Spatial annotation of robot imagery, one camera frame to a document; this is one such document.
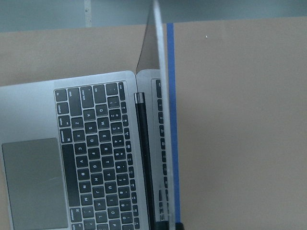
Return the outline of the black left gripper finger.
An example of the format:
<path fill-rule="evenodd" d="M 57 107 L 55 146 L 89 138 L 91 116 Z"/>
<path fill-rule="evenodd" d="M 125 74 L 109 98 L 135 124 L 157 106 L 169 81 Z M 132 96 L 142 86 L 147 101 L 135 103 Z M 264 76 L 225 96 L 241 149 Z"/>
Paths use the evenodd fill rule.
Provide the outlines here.
<path fill-rule="evenodd" d="M 148 135 L 148 123 L 145 96 L 143 92 L 134 94 L 135 109 L 138 122 L 139 142 L 142 158 L 142 169 L 144 176 L 144 189 L 146 193 L 146 204 L 148 224 L 150 230 L 156 229 L 154 187 L 152 179 L 151 155 Z"/>

